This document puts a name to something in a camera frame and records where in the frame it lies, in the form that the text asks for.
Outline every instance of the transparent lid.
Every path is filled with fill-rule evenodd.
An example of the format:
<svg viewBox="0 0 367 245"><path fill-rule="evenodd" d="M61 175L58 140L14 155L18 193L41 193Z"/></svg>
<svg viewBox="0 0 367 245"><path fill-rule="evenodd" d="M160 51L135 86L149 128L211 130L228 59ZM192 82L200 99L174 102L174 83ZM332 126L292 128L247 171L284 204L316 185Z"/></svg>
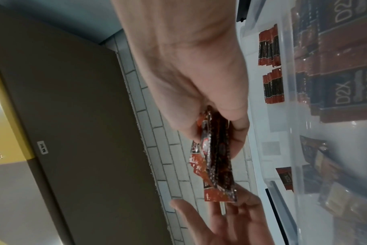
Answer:
<svg viewBox="0 0 367 245"><path fill-rule="evenodd" d="M240 30L252 123L292 243L367 244L367 0L252 2L264 3Z"/></svg>

